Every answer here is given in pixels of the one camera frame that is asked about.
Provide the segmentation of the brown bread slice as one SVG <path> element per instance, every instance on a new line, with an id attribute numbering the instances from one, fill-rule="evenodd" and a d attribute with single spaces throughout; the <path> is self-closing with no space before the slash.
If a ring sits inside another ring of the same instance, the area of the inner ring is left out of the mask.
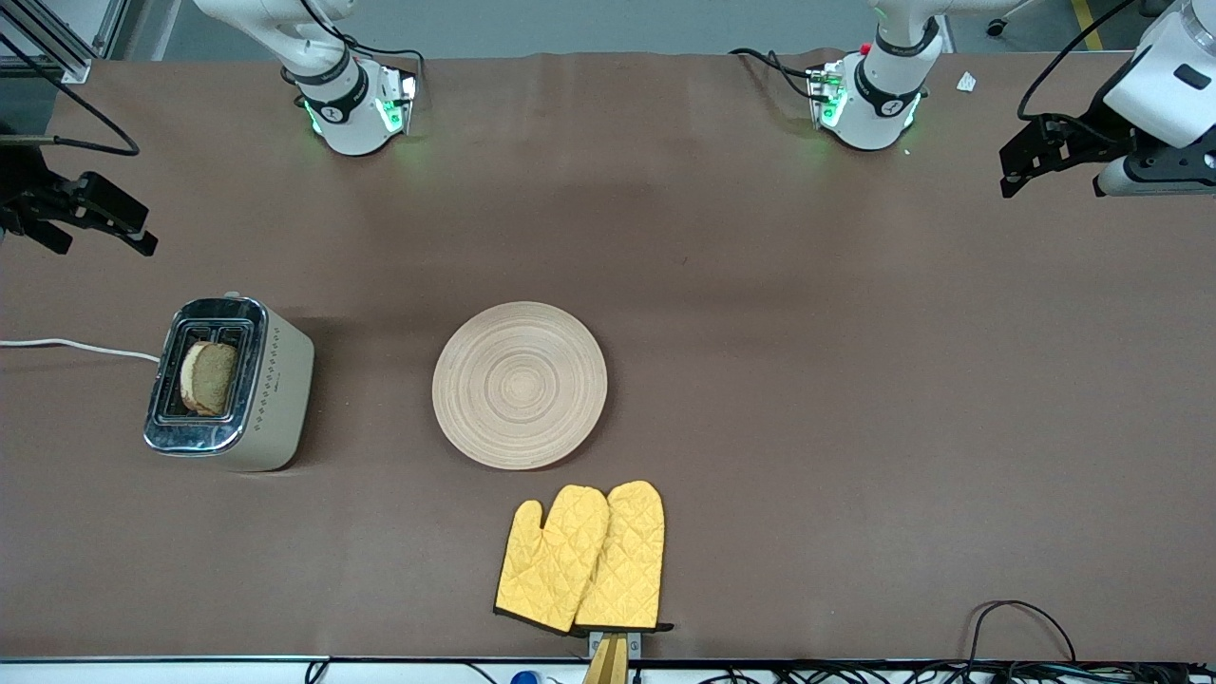
<path id="1" fill-rule="evenodd" d="M 204 417 L 225 415 L 229 389 L 238 371 L 238 351 L 231 344 L 199 341 L 180 368 L 180 398 L 190 411 Z"/>

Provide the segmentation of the round wooden plate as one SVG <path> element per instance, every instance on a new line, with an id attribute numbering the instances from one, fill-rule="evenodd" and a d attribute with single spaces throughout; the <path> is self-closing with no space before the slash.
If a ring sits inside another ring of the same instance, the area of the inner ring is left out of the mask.
<path id="1" fill-rule="evenodd" d="M 471 316 L 430 377 L 444 437 L 496 470 L 539 470 L 570 456 L 599 424 L 607 398 L 606 355 L 593 333 L 534 299 Z"/>

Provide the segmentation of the chrome beige two-slot toaster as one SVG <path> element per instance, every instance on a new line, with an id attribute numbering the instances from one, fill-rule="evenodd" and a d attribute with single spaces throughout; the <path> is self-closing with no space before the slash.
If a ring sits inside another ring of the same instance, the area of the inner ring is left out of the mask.
<path id="1" fill-rule="evenodd" d="M 180 398 L 180 368 L 199 341 L 238 353 L 227 411 L 204 417 Z M 143 420 L 143 444 L 178 462 L 244 473 L 281 470 L 295 456 L 313 385 L 315 346 L 260 299 L 190 299 L 173 316 Z"/>

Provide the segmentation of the brown table mat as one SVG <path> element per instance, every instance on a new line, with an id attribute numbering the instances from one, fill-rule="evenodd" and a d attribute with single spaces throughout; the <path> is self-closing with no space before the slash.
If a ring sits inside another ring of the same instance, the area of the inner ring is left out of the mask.
<path id="1" fill-rule="evenodd" d="M 0 351 L 0 657 L 565 656 L 492 611 L 522 501 L 647 480 L 649 657 L 955 658 L 1034 602 L 1082 658 L 1216 658 L 1216 200 L 998 189 L 1034 55 L 950 56 L 901 146 L 814 131 L 725 56 L 433 61 L 421 135 L 334 155 L 277 66 L 95 66 L 135 159 L 49 150 L 150 209 L 137 256 L 0 246 L 0 340 L 156 353 L 188 299 L 316 349 L 294 462 L 143 444 L 156 369 Z M 976 91 L 956 90 L 959 75 Z M 461 454 L 447 340 L 534 299 L 608 398 L 545 469 Z"/>

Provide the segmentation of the yellow quilted oven mitt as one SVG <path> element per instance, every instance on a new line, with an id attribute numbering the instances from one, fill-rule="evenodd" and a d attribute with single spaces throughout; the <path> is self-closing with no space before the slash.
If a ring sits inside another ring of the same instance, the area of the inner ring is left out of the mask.
<path id="1" fill-rule="evenodd" d="M 505 540 L 494 612 L 569 634 L 609 521 L 607 497 L 593 486 L 565 484 L 548 508 L 522 501 Z"/>
<path id="2" fill-rule="evenodd" d="M 659 619 L 666 520 L 655 486 L 634 481 L 613 488 L 609 523 L 574 632 L 672 630 Z"/>

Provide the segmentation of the aluminium frame profile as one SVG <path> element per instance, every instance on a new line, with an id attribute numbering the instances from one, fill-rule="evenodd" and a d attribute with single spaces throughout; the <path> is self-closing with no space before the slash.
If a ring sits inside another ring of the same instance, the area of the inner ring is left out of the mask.
<path id="1" fill-rule="evenodd" d="M 0 0 L 0 72 L 27 71 L 19 56 L 81 84 L 92 62 L 109 58 L 131 0 Z"/>

